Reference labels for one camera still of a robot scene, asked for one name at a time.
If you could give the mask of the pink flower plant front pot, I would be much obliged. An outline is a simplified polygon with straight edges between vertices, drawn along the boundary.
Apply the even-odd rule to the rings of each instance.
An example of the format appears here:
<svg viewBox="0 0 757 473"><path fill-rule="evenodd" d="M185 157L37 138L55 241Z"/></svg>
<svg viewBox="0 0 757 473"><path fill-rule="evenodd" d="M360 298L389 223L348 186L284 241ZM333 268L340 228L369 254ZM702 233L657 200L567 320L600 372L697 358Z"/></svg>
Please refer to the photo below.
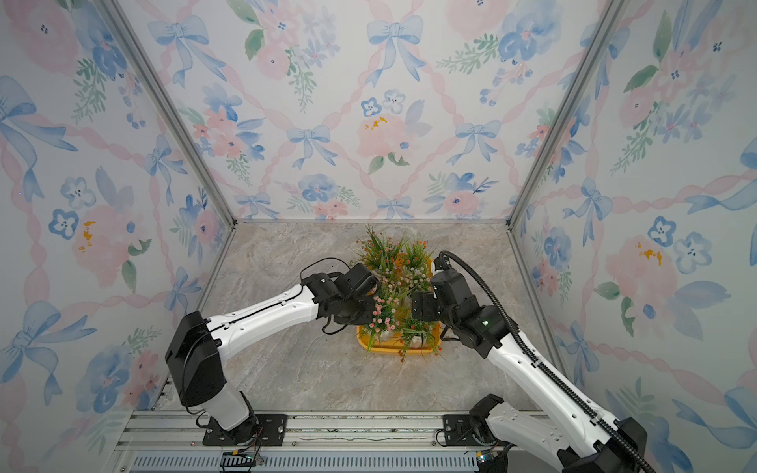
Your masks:
<svg viewBox="0 0 757 473"><path fill-rule="evenodd" d="M398 293L384 291L374 296L374 307L369 320L359 328L360 340L366 350L372 351L398 336L405 316L403 301Z"/></svg>

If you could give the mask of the pink flower plant pot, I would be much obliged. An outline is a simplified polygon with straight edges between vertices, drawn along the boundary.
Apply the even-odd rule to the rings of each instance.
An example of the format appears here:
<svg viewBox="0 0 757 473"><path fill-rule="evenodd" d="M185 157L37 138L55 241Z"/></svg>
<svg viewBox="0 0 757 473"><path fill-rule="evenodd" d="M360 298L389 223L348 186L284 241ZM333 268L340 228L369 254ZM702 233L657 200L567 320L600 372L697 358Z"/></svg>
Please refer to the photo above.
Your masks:
<svg viewBox="0 0 757 473"><path fill-rule="evenodd" d="M374 307L369 320L359 328L360 340L366 350L372 351L398 336L405 316L403 301L398 293L384 291L374 296Z"/></svg>
<svg viewBox="0 0 757 473"><path fill-rule="evenodd" d="M431 291L431 278L432 272L428 268L410 268L404 271L398 282L400 303L410 303L414 294Z"/></svg>
<svg viewBox="0 0 757 473"><path fill-rule="evenodd" d="M378 271L382 289L388 293L402 293L408 288L407 275L403 265L392 264Z"/></svg>

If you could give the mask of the red flower plant pot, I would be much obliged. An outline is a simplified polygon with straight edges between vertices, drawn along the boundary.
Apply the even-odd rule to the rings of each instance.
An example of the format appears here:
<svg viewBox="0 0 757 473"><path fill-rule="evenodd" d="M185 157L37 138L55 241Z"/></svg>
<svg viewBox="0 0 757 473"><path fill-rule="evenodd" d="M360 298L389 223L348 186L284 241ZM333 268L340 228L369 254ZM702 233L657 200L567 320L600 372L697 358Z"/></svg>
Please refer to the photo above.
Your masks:
<svg viewBox="0 0 757 473"><path fill-rule="evenodd" d="M408 317L400 323L401 347L398 355L404 360L408 355L433 355L439 357L441 348L441 323L421 321Z"/></svg>
<svg viewBox="0 0 757 473"><path fill-rule="evenodd" d="M366 238L359 242L359 260L374 274L379 275L380 268L392 264L402 265L402 250L406 242L405 236L387 236L371 226L366 226Z"/></svg>

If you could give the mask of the yellow plastic storage tray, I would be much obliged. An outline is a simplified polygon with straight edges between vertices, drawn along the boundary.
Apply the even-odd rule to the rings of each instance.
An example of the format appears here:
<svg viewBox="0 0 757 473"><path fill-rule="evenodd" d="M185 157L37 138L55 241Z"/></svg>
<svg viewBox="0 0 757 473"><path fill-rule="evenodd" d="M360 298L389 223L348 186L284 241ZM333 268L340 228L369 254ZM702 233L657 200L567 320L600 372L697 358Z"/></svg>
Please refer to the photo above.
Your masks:
<svg viewBox="0 0 757 473"><path fill-rule="evenodd" d="M380 287L380 289L378 289L378 293L376 293L376 295L380 295L382 292L384 292L384 290L382 289L382 287ZM421 317L420 317L420 315L414 315L413 314L412 298L410 300L410 303L403 303L403 309L406 312L406 316L404 317L404 319L406 319L408 317L411 317L411 318L414 318L414 319L422 320ZM357 340L360 343L360 345L366 350L364 343L360 340L360 333L359 333L360 326L361 325L359 325L358 328L356 329L356 336L357 336ZM374 348L372 351L367 351L367 350L366 351L369 352L369 353L375 353L375 354L387 354L387 355L397 355L397 356L399 356L398 355L398 350L399 350L400 347L401 347L401 340L400 340L400 335L398 335L392 341L390 341L388 343L384 343L382 345L378 345L378 347Z"/></svg>

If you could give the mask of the red flower plant front pot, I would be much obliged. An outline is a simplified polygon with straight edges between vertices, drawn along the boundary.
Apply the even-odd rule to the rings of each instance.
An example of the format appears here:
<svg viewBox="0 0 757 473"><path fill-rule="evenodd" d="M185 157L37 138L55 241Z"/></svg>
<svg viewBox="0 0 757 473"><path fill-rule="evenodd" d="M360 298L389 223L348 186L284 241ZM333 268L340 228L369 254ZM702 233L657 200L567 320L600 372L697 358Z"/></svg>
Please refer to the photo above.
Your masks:
<svg viewBox="0 0 757 473"><path fill-rule="evenodd" d="M408 317L400 323L401 347L398 355L404 360L408 355L433 355L439 357L441 348L441 323L421 321Z"/></svg>

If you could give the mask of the pink flower plant back pot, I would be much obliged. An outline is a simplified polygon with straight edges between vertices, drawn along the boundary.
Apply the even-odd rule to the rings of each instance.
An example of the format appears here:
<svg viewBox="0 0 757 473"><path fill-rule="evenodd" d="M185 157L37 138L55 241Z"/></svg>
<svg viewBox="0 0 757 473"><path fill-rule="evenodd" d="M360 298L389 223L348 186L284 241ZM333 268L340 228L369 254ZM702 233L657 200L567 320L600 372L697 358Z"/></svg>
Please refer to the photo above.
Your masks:
<svg viewBox="0 0 757 473"><path fill-rule="evenodd" d="M410 303L414 294L431 291L431 278L432 272L428 268L410 268L404 271L398 282L400 303Z"/></svg>

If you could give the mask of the orange flower plant white pot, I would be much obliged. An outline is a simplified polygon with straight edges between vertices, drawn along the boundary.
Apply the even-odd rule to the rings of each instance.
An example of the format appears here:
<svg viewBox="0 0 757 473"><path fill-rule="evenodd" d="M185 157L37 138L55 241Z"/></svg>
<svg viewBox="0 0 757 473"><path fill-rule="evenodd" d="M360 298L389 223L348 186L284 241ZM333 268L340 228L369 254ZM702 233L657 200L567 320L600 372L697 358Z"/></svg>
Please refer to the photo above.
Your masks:
<svg viewBox="0 0 757 473"><path fill-rule="evenodd" d="M429 276L432 273L433 254L430 252L427 242L416 240L406 242L402 250L402 267L404 270L421 276Z"/></svg>

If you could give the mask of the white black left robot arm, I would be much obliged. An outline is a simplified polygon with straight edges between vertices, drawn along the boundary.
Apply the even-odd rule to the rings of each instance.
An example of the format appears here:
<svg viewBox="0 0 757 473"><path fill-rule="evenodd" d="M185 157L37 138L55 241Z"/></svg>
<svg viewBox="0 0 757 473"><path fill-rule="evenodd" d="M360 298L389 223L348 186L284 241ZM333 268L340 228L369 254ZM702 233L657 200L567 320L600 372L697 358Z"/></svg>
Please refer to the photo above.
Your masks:
<svg viewBox="0 0 757 473"><path fill-rule="evenodd" d="M379 291L380 279L357 263L344 273L302 274L284 293L225 315L185 315L165 354L179 402L203 411L209 426L223 435L248 427L254 410L227 380L224 362L256 342L317 319L366 325L373 320Z"/></svg>

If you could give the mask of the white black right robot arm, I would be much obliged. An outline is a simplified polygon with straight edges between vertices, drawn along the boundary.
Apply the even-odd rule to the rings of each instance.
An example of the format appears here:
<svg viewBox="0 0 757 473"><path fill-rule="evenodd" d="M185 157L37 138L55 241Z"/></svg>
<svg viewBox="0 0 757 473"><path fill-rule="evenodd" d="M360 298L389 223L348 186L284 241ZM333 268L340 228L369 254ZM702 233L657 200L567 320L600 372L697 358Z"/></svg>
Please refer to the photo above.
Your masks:
<svg viewBox="0 0 757 473"><path fill-rule="evenodd" d="M652 471L645 457L648 434L641 424L617 418L580 392L538 352L467 262L441 251L430 284L429 291L414 298L414 313L443 323L461 345L514 380L546 417L536 419L489 395L471 416L490 437L559 472Z"/></svg>

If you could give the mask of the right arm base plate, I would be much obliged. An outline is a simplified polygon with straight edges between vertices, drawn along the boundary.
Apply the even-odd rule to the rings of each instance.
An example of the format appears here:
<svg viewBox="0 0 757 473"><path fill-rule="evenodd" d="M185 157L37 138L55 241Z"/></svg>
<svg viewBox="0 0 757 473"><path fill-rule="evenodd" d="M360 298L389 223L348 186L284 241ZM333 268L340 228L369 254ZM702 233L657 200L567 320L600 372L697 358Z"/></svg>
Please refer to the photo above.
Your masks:
<svg viewBox="0 0 757 473"><path fill-rule="evenodd" d="M446 414L439 441L445 447L486 447L494 443L483 420L470 414Z"/></svg>

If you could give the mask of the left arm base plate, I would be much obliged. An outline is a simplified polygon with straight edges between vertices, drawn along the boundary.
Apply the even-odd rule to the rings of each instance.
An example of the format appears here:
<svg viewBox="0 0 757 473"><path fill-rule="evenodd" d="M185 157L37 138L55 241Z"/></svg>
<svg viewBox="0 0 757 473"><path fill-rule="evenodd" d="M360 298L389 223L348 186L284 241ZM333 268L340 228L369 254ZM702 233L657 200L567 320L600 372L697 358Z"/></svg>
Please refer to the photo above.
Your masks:
<svg viewBox="0 0 757 473"><path fill-rule="evenodd" d="M285 414L258 414L232 430L224 430L215 418L205 426L205 447L281 447L289 417Z"/></svg>

